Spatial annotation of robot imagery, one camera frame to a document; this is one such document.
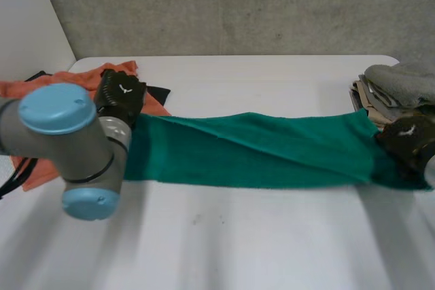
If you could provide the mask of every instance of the stack of cloth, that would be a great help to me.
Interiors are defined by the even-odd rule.
[[[435,68],[422,62],[373,65],[353,83],[350,95],[354,109],[367,110],[380,130],[399,117],[435,117]]]

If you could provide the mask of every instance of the green towel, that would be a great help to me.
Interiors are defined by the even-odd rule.
[[[405,181],[377,145],[365,110],[334,117],[282,118],[258,113],[183,118],[140,115],[126,180],[249,188],[313,188]]]

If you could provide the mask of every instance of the table surface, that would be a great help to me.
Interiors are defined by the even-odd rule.
[[[72,72],[136,60],[172,89],[173,115],[283,117],[353,111],[348,88],[386,56],[85,58]],[[10,174],[3,165],[2,175]],[[63,182],[0,201],[0,288],[434,289],[431,194],[375,186],[228,189],[124,183],[106,221],[63,213]]]

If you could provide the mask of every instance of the gray wall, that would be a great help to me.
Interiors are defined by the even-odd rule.
[[[77,58],[435,53],[435,0],[52,0]]]

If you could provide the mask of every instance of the orange cloth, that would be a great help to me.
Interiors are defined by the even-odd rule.
[[[106,63],[91,71],[85,73],[69,73],[60,71],[53,76],[41,76],[33,81],[0,81],[0,96],[5,98],[22,98],[26,94],[45,85],[55,83],[72,83],[80,85],[89,91],[89,96],[93,99],[98,85],[101,81],[101,73],[105,69],[113,69],[115,71],[125,71],[128,75],[137,75],[137,65],[135,61],[124,62],[120,65]],[[142,113],[150,115],[170,115],[168,111],[151,95],[145,95],[145,105],[142,108]],[[17,167],[21,161],[21,157],[12,156],[12,162]],[[32,175],[22,186],[24,191],[36,188],[44,183],[56,178],[59,173],[55,169],[53,163],[47,159],[40,159],[32,172]]]

